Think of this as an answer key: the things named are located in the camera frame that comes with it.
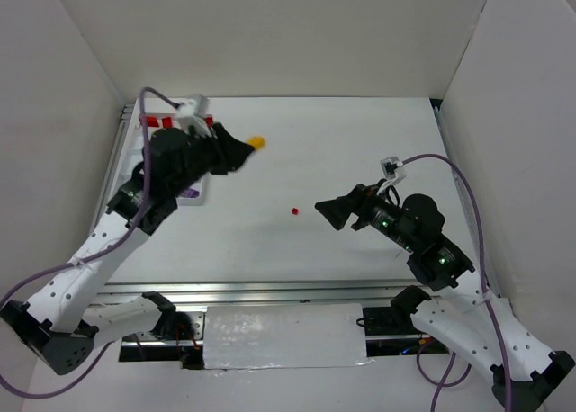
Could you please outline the yellow long lego brick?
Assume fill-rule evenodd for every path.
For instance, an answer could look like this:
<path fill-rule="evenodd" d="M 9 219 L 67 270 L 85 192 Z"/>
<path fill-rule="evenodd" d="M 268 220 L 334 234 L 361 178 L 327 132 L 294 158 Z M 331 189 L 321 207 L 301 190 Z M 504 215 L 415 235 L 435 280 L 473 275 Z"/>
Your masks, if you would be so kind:
<path fill-rule="evenodd" d="M 266 146 L 266 140 L 263 137 L 255 136 L 247 141 L 247 144 L 255 151 L 258 151 Z"/>

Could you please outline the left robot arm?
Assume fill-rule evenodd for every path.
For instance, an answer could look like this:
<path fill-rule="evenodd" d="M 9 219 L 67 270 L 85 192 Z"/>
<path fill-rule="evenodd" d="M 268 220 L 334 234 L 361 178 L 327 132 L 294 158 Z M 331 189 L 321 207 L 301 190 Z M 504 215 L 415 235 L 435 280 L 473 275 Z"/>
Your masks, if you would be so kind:
<path fill-rule="evenodd" d="M 171 336 L 180 312 L 157 291 L 129 302 L 93 307 L 123 262 L 178 208 L 178 196 L 207 174 L 240 169 L 265 141 L 233 138 L 219 122 L 207 131 L 160 129 L 144 138 L 142 159 L 109 200 L 92 234 L 42 289 L 7 300 L 1 318 L 57 375 L 78 368 L 101 345 L 139 332 Z"/>

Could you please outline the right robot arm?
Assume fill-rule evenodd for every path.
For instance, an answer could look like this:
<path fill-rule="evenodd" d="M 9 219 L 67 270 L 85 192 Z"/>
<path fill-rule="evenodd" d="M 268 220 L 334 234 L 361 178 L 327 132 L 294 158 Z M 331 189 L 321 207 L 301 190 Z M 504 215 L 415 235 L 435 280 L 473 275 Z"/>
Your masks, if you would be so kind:
<path fill-rule="evenodd" d="M 409 252 L 407 265 L 418 285 L 391 301 L 394 322 L 434 337 L 465 359 L 490 382 L 500 404 L 536 411 L 574 368 L 568 353 L 543 344 L 504 299 L 482 290 L 479 270 L 443 234 L 445 218 L 432 198 L 414 193 L 395 205 L 375 186 L 359 184 L 315 208 L 336 230 L 356 215 L 354 230 L 372 227 Z"/>

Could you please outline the red rounded lego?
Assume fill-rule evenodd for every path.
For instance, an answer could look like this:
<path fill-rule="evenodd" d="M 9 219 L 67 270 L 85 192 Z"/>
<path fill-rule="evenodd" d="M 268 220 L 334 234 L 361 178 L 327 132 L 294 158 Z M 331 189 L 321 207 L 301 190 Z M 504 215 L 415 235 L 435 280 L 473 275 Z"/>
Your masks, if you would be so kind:
<path fill-rule="evenodd" d="M 169 116 L 163 117 L 163 118 L 161 119 L 161 122 L 162 122 L 162 127 L 163 127 L 164 129 L 170 129 L 170 128 L 173 127 L 172 118 L 169 117 Z"/>

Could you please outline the purple studded lego piece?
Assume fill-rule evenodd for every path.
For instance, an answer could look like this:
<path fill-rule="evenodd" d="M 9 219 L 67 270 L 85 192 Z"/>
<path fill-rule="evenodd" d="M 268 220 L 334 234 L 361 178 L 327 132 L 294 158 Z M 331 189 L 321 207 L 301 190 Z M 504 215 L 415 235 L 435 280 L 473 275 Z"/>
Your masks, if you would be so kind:
<path fill-rule="evenodd" d="M 180 194 L 181 198 L 187 198 L 187 199 L 195 199 L 198 198 L 199 196 L 200 192 L 194 188 L 187 188 Z"/>

